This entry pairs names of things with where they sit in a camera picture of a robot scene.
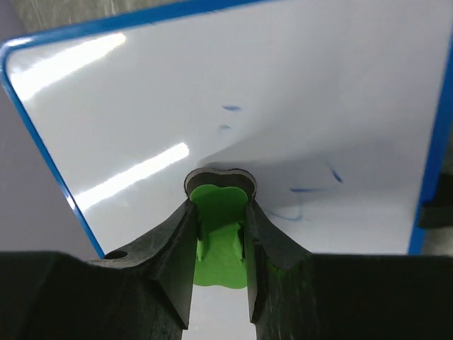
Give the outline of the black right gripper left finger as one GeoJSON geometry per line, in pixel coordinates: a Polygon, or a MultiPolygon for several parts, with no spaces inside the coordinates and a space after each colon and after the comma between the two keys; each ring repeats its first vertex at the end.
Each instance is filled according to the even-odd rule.
{"type": "Polygon", "coordinates": [[[2,339],[180,339],[188,328],[197,210],[102,259],[58,251],[1,253],[2,339]]]}

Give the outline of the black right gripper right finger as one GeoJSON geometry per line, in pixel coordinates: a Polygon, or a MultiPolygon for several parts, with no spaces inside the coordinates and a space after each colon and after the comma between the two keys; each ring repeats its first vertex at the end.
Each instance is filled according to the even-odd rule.
{"type": "Polygon", "coordinates": [[[258,339],[451,339],[448,256],[314,254],[246,206],[244,249],[258,339]]]}

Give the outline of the green whiteboard eraser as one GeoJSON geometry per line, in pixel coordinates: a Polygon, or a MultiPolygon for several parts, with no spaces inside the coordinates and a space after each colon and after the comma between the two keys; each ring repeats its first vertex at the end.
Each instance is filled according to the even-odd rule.
{"type": "Polygon", "coordinates": [[[256,180],[242,169],[202,167],[186,176],[184,189],[197,209],[194,284],[245,288],[243,226],[256,180]]]}

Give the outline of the blue framed whiteboard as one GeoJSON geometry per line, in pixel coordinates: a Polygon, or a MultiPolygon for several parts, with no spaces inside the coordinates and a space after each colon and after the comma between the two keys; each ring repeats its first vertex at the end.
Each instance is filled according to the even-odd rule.
{"type": "MultiPolygon", "coordinates": [[[[451,1],[184,1],[6,41],[1,79],[102,259],[242,169],[314,254],[426,256],[452,121],[451,1]]],[[[180,339],[258,339],[194,284],[180,339]]]]}

